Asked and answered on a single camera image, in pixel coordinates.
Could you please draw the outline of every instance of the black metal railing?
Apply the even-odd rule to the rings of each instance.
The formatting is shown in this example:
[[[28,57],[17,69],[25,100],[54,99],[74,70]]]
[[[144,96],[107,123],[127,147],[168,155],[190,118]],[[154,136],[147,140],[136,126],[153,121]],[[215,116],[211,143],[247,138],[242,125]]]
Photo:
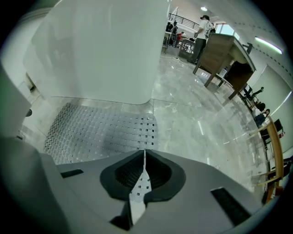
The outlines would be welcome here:
[[[196,31],[199,30],[199,24],[197,24],[191,20],[185,19],[181,16],[177,16],[177,15],[169,13],[168,20],[176,21],[178,24],[183,24],[184,26],[193,28]]]

